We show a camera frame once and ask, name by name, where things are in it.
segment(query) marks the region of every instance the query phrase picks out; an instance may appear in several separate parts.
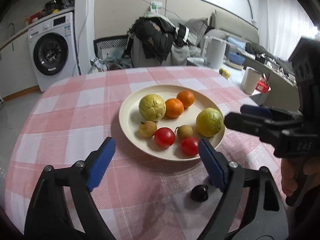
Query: plate rim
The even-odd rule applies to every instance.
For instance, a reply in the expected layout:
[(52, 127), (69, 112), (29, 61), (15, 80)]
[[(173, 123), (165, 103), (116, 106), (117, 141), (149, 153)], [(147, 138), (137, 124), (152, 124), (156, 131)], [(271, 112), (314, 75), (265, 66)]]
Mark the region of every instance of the plate rim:
[(124, 103), (125, 103), (132, 95), (134, 95), (135, 93), (137, 93), (137, 92), (139, 92), (139, 91), (141, 91), (141, 90), (144, 90), (144, 89), (146, 89), (146, 88), (159, 87), (159, 86), (173, 86), (173, 87), (186, 88), (186, 89), (192, 90), (192, 91), (194, 91), (194, 92), (196, 92), (196, 93), (199, 93), (199, 94), (205, 96), (206, 98), (208, 98), (212, 103), (214, 103), (214, 104), (217, 106), (217, 108), (219, 109), (220, 113), (222, 114), (222, 117), (223, 117), (223, 123), (222, 123), (222, 125), (223, 125), (224, 128), (225, 128), (221, 141), (220, 141), (220, 142), (218, 143), (218, 145), (215, 147), (215, 149), (218, 148), (218, 147), (220, 146), (220, 144), (222, 143), (222, 141), (223, 141), (223, 139), (224, 139), (224, 137), (225, 137), (225, 135), (226, 135), (226, 130), (227, 130), (227, 128), (226, 128), (225, 125), (224, 125), (224, 116), (223, 116), (223, 113), (222, 113), (221, 109), (218, 107), (218, 105), (217, 105), (215, 102), (213, 102), (209, 97), (207, 97), (207, 96), (204, 95), (203, 93), (201, 93), (201, 92), (199, 92), (199, 91), (196, 91), (196, 90), (194, 90), (194, 89), (192, 89), (192, 88), (188, 88), (188, 87), (185, 87), (185, 86), (179, 86), (179, 85), (175, 85), (175, 84), (157, 84), (157, 85), (153, 85), (153, 86), (144, 87), (144, 88), (138, 89), (138, 90), (135, 91), (134, 93), (131, 93), (130, 95), (128, 95), (128, 96), (125, 98), (125, 100), (122, 102), (122, 104), (121, 104), (121, 106), (120, 106), (118, 118), (119, 118), (120, 128), (121, 128), (122, 132), (124, 133), (124, 135), (126, 136), (126, 138), (127, 138), (135, 147), (137, 147), (139, 150), (141, 150), (142, 152), (144, 152), (144, 153), (146, 153), (146, 154), (148, 154), (148, 155), (150, 155), (150, 156), (152, 156), (152, 157), (154, 157), (154, 158), (157, 158), (157, 159), (166, 160), (166, 161), (170, 161), (170, 162), (190, 162), (190, 161), (195, 161), (195, 160), (199, 160), (199, 159), (200, 159), (200, 155), (199, 155), (198, 157), (193, 157), (193, 158), (188, 158), (188, 159), (176, 159), (176, 160), (167, 159), (167, 158), (165, 158), (165, 157), (160, 157), (160, 156), (153, 155), (153, 154), (151, 154), (151, 153), (148, 153), (148, 152), (144, 151), (144, 150), (141, 149), (139, 146), (135, 145), (135, 144), (128, 138), (127, 134), (125, 133), (125, 131), (124, 131), (124, 129), (123, 129), (123, 126), (122, 126), (122, 121), (121, 121), (121, 118), (120, 118), (121, 112), (123, 111), (123, 110), (122, 110), (122, 107), (123, 107)]

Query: hand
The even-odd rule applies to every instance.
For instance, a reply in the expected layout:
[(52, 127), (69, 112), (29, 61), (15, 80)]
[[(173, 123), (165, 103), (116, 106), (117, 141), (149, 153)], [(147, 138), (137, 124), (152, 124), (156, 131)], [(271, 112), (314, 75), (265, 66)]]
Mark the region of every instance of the hand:
[[(294, 180), (294, 174), (298, 172), (295, 171), (292, 164), (288, 159), (281, 160), (281, 186), (282, 191), (287, 196), (292, 196), (293, 192), (297, 190), (298, 184)], [(311, 186), (309, 189), (317, 187), (320, 185), (320, 158), (312, 158), (307, 161), (307, 163), (303, 167), (303, 172), (306, 175), (316, 174)]]

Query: white kettle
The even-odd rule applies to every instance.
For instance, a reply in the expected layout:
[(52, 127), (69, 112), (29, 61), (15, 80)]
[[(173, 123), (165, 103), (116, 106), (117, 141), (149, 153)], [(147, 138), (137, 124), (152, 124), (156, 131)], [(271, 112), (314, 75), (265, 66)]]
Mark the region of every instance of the white kettle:
[(205, 36), (201, 44), (201, 57), (204, 65), (209, 68), (219, 69), (222, 66), (227, 42), (215, 37)]

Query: white cabinet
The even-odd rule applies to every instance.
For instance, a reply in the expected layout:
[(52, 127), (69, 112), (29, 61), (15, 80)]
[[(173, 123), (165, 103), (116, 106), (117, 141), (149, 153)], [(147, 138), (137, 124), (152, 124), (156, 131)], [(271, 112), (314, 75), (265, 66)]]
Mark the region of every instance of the white cabinet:
[(0, 51), (0, 94), (2, 97), (37, 86), (30, 55), (28, 33), (16, 38)]

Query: sink faucet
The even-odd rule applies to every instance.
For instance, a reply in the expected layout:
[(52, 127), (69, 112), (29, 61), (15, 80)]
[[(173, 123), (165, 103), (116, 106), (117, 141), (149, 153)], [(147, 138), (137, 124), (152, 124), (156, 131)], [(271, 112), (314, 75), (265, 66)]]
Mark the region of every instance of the sink faucet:
[(8, 25), (8, 29), (9, 29), (10, 25), (12, 25), (12, 33), (11, 33), (11, 37), (12, 37), (15, 34), (15, 29), (14, 29), (14, 24), (13, 23), (10, 23)]

